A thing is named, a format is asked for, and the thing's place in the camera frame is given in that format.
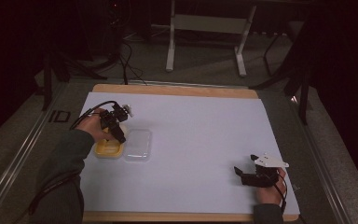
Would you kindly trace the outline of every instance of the dark background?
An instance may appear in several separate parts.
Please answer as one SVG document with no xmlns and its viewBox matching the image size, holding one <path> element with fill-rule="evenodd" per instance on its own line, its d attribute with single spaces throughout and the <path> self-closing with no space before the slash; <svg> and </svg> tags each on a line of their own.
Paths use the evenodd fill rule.
<svg viewBox="0 0 358 224">
<path fill-rule="evenodd" d="M 148 37 L 150 23 L 169 23 L 169 2 L 132 0 L 132 26 Z M 195 8 L 194 2 L 183 1 L 178 4 L 178 10 L 191 13 Z M 223 11 L 225 14 L 220 14 L 221 16 L 246 17 L 242 9 L 226 2 L 225 10 L 222 10 L 218 2 L 201 1 L 200 4 L 209 5 L 199 8 L 208 10 L 198 10 L 198 13 L 219 15 Z M 317 88 L 358 168 L 358 1 L 337 0 L 325 3 L 327 8 L 320 11 L 314 21 L 314 30 L 305 40 L 324 40 L 318 48 L 322 52 L 320 60 L 312 68 L 311 85 Z M 103 5 L 98 5 L 94 9 L 86 7 L 90 14 L 85 15 L 82 8 L 86 4 L 86 0 L 0 1 L 0 126 L 38 88 L 34 76 L 42 69 L 44 51 L 40 45 L 41 31 L 54 40 L 60 50 L 68 52 L 74 58 L 88 59 L 97 49 L 95 45 L 99 45 L 101 41 L 88 40 L 90 27 L 82 18 L 92 17 L 91 12 L 105 12 L 101 11 Z M 252 30 L 267 32 L 269 35 L 279 33 L 285 21 L 301 19 L 305 15 L 307 12 L 302 9 L 262 6 L 256 11 Z M 291 57 L 295 59 L 304 52 L 312 52 L 312 49 L 309 47 L 300 50 Z"/>
</svg>

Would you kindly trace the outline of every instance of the gray sleeve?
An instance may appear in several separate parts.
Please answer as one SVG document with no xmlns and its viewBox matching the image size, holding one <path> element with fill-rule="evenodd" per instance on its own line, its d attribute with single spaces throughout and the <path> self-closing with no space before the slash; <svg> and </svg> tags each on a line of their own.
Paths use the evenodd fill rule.
<svg viewBox="0 0 358 224">
<path fill-rule="evenodd" d="M 51 152 L 39 170 L 36 192 L 48 188 L 73 174 L 80 174 L 84 160 L 90 153 L 94 139 L 89 133 L 72 130 Z M 32 223 L 81 223 L 83 217 L 83 196 L 80 190 L 80 176 L 59 186 L 44 196 L 31 215 Z"/>
<path fill-rule="evenodd" d="M 254 208 L 255 224 L 283 224 L 281 208 L 274 203 L 262 203 Z"/>
</svg>

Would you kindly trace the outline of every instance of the floor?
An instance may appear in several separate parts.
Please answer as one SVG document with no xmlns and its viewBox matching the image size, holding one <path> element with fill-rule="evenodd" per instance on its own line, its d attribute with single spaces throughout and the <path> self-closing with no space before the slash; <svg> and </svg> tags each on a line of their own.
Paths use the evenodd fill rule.
<svg viewBox="0 0 358 224">
<path fill-rule="evenodd" d="M 246 88 L 269 78 L 262 56 L 271 38 L 265 35 L 250 35 L 246 42 L 243 56 L 247 77 L 238 76 L 233 47 L 239 39 L 235 35 L 179 33 L 174 70 L 170 73 L 165 71 L 166 29 L 156 29 L 150 42 L 133 33 L 127 33 L 124 39 L 127 44 L 122 45 L 121 54 L 124 62 L 128 62 L 126 73 L 131 83 Z M 278 39 L 268 53 L 271 70 L 279 67 L 290 46 L 285 36 Z M 103 60 L 95 59 L 94 63 Z M 43 97 L 32 96 L 0 129 L 0 180 L 18 151 L 29 150 L 28 158 L 1 195 L 0 223 L 12 223 L 32 200 L 38 163 L 54 147 L 60 133 L 67 130 L 66 123 L 51 122 L 51 112 L 76 113 L 94 84 L 122 83 L 122 65 L 116 63 L 97 71 L 108 77 L 105 81 L 85 77 L 71 69 L 69 83 L 54 82 L 55 101 L 48 111 L 40 111 Z M 294 167 L 303 167 L 290 174 L 295 180 L 302 217 L 307 223 L 358 223 L 358 174 L 317 91 L 310 90 L 309 125 L 304 126 L 296 118 L 296 104 L 291 104 L 282 93 L 284 84 L 285 80 L 259 95 L 266 104 L 276 138 L 282 139 L 278 142 L 282 156 L 293 161 Z M 293 223 L 303 222 L 299 219 Z"/>
</svg>

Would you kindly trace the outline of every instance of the table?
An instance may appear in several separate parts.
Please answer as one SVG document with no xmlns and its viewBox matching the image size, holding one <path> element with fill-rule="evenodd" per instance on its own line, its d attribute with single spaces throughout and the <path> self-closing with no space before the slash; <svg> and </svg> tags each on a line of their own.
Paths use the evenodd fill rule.
<svg viewBox="0 0 358 224">
<path fill-rule="evenodd" d="M 115 86 L 96 85 L 93 92 L 135 93 L 135 94 L 158 94 L 171 96 L 208 96 L 211 98 L 238 98 L 257 99 L 255 91 L 245 89 L 217 89 L 217 88 L 189 88 L 189 87 L 162 87 L 162 86 Z M 87 177 L 82 176 L 82 183 L 87 183 Z M 296 220 L 298 214 L 284 215 L 287 221 Z M 227 214 L 227 213 L 192 213 L 192 212 L 112 212 L 112 211 L 88 211 L 86 206 L 84 221 L 249 221 L 250 214 Z"/>
<path fill-rule="evenodd" d="M 238 71 L 240 76 L 246 76 L 245 65 L 243 63 L 242 51 L 245 45 L 246 39 L 249 34 L 249 30 L 252 25 L 253 17 L 255 15 L 256 5 L 252 5 L 247 19 L 235 19 L 235 18 L 216 18 L 205 16 L 194 16 L 175 14 L 175 0 L 172 0 L 171 4 L 171 22 L 170 22 L 170 45 L 168 48 L 168 57 L 166 71 L 173 71 L 173 62 L 175 54 L 175 29 L 181 30 L 193 30 L 193 31 L 205 31 L 205 32 L 220 32 L 229 34 L 241 35 L 240 44 L 235 47 L 235 57 L 237 60 Z"/>
</svg>

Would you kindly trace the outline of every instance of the chair leg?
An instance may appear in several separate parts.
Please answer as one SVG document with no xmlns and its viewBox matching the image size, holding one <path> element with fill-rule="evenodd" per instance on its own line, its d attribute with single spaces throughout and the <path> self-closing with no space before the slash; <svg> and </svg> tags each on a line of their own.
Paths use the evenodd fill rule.
<svg viewBox="0 0 358 224">
<path fill-rule="evenodd" d="M 266 65 L 266 67 L 267 67 L 267 72 L 268 72 L 269 76 L 272 76 L 272 74 L 271 74 L 271 70 L 269 70 L 269 62 L 267 60 L 267 52 L 269 52 L 269 49 L 272 47 L 272 45 L 275 43 L 275 41 L 278 39 L 278 37 L 279 37 L 279 35 L 275 35 L 274 39 L 268 45 L 266 51 L 263 54 L 263 61 L 264 61 L 264 64 Z"/>
</svg>

